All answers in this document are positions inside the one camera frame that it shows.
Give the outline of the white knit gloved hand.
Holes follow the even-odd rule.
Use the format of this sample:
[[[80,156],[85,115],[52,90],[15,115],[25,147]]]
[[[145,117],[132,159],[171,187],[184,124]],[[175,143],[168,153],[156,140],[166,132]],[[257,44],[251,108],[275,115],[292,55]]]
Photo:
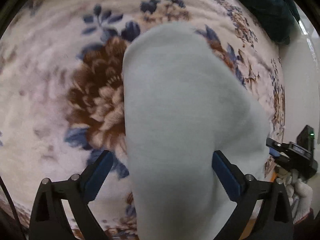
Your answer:
[[[310,213],[313,189],[295,169],[287,171],[280,166],[276,166],[275,172],[285,185],[293,223],[297,224]]]

